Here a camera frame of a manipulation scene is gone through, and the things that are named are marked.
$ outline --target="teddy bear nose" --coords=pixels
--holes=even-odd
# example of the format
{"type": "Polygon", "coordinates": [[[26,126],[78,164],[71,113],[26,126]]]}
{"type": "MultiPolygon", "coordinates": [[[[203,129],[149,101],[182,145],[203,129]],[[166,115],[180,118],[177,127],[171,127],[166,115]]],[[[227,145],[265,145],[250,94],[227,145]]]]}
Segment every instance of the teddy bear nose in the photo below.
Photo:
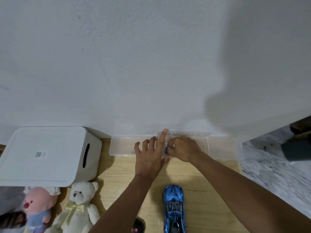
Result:
{"type": "Polygon", "coordinates": [[[29,203],[24,204],[24,209],[27,209],[29,207],[29,203]]]}

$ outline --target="wooden table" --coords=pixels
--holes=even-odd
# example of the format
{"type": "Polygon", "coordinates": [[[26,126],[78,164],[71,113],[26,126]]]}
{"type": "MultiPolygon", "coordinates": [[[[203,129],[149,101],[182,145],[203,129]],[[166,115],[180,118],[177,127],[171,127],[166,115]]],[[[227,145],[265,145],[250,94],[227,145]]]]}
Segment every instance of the wooden table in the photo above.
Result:
{"type": "MultiPolygon", "coordinates": [[[[135,173],[134,156],[110,156],[110,140],[103,139],[98,172],[99,182],[92,203],[100,214],[122,194],[135,173]]],[[[240,172],[238,161],[222,162],[240,172]]],[[[248,232],[226,206],[202,174],[189,163],[173,158],[152,184],[138,213],[146,223],[146,233],[163,232],[164,209],[162,192],[166,185],[178,184],[185,194],[185,215],[188,233],[191,232],[248,232]]],[[[60,213],[69,198],[70,188],[62,188],[54,213],[60,213]]]]}

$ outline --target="metallic blue car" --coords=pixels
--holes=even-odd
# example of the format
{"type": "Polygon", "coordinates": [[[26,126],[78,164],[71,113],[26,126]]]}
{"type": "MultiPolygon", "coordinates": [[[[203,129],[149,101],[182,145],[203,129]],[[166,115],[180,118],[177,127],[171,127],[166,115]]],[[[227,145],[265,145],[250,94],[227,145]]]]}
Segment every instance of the metallic blue car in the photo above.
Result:
{"type": "Polygon", "coordinates": [[[187,233],[184,202],[184,191],[179,185],[164,188],[164,233],[187,233]]]}

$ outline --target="person's left hand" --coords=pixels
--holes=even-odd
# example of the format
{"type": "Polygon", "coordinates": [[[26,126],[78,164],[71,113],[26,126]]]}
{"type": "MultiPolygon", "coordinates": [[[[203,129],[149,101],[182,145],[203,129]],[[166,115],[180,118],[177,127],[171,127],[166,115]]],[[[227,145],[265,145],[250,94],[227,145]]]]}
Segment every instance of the person's left hand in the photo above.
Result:
{"type": "Polygon", "coordinates": [[[138,145],[140,142],[136,142],[134,149],[136,153],[135,175],[141,175],[143,178],[153,182],[158,176],[163,166],[171,160],[172,156],[166,156],[161,159],[161,151],[165,143],[165,137],[167,129],[164,129],[161,133],[160,139],[155,136],[150,140],[145,140],[142,143],[142,151],[140,151],[138,145]]]}

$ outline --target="plush toy's white hair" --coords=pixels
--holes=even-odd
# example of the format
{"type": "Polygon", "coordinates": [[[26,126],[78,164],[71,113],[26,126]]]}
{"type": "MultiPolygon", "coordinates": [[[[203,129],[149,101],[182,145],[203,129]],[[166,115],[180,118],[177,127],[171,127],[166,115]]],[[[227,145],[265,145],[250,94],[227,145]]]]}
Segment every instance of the plush toy's white hair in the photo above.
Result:
{"type": "MultiPolygon", "coordinates": [[[[26,186],[25,190],[23,191],[25,194],[27,194],[32,188],[35,188],[37,186],[26,186]]],[[[59,187],[52,187],[52,186],[42,186],[42,188],[46,189],[50,195],[59,195],[60,194],[60,188],[59,187]]]]}

